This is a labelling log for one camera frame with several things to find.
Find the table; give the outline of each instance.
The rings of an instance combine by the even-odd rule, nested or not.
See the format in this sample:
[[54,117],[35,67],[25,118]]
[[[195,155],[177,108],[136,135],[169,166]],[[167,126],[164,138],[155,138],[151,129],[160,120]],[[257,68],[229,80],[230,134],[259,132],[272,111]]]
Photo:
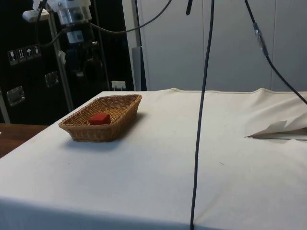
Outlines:
[[0,158],[24,144],[48,126],[0,124]]
[[[0,159],[0,229],[188,230],[200,92],[140,94],[114,142],[74,142],[58,121]],[[197,230],[306,229],[307,143],[245,137],[251,120],[258,132],[304,115],[292,93],[206,93]]]

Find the sticker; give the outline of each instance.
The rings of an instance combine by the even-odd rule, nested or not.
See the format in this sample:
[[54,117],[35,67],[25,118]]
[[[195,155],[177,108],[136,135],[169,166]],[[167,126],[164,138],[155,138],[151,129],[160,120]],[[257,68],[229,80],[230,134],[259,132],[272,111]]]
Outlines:
[[32,46],[27,46],[24,50],[25,50],[28,60],[31,60],[34,58],[34,50]]
[[8,56],[9,56],[11,66],[18,64],[18,58],[17,58],[17,55],[16,55],[16,50],[9,51]]
[[36,57],[36,58],[42,56],[41,53],[40,53],[40,48],[39,48],[38,45],[33,46],[33,53],[34,53],[34,57]]
[[18,57],[19,62],[27,61],[27,58],[25,56],[24,48],[17,49],[16,53],[17,53],[17,57]]

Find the wicker basket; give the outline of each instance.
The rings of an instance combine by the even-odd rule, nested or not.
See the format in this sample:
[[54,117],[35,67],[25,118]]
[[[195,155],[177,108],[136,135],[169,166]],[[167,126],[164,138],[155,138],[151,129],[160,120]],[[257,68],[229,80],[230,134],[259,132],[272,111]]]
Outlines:
[[[113,141],[134,120],[141,102],[141,95],[109,96],[93,102],[63,120],[59,127],[67,131],[75,141]],[[111,124],[92,126],[89,119],[96,113],[108,113]]]

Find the black background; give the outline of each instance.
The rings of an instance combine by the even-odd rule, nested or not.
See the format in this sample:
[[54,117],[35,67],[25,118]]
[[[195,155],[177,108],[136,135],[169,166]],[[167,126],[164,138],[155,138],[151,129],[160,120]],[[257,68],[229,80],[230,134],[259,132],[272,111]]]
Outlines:
[[[125,30],[121,0],[97,1],[100,26],[113,31]],[[58,71],[54,48],[41,50],[42,57],[10,66],[7,52],[35,44],[34,24],[22,18],[26,10],[32,9],[31,0],[0,0],[1,44],[0,44],[0,88],[12,123],[50,125],[68,113],[67,104],[60,84],[47,88],[44,75]],[[94,11],[92,22],[96,23]],[[58,31],[62,28],[57,22]],[[51,40],[47,22],[39,26],[40,43]],[[111,81],[125,81],[127,90],[133,90],[132,73],[126,35],[102,34],[103,50],[106,57],[106,72],[101,76],[89,76],[87,81],[79,81],[68,73],[74,107],[78,107],[106,90],[106,78]],[[60,40],[65,51],[67,38]],[[8,104],[6,92],[23,86],[26,100],[14,107]]]

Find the cabinet door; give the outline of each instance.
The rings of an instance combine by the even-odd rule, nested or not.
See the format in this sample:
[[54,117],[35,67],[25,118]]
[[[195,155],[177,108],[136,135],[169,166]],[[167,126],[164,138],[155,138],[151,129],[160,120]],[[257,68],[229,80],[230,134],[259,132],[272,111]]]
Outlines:
[[[274,65],[297,90],[307,91],[307,1],[277,0]],[[272,89],[289,91],[273,73]]]
[[[177,87],[200,90],[210,22],[210,0],[173,1],[152,24],[141,30],[149,90]],[[140,24],[149,21],[167,0],[138,0]],[[250,0],[250,5],[273,50],[275,0]],[[215,6],[208,90],[253,91],[271,87],[272,70],[254,36],[242,0],[218,0]]]
[[[155,17],[168,0],[138,0],[140,24]],[[201,88],[204,63],[203,4],[174,0],[153,23],[141,29],[147,90]]]
[[[208,38],[210,2],[204,1],[205,43]],[[244,1],[215,2],[207,89],[238,92],[270,89],[272,70],[260,50]],[[249,0],[249,3],[271,56],[275,0]]]

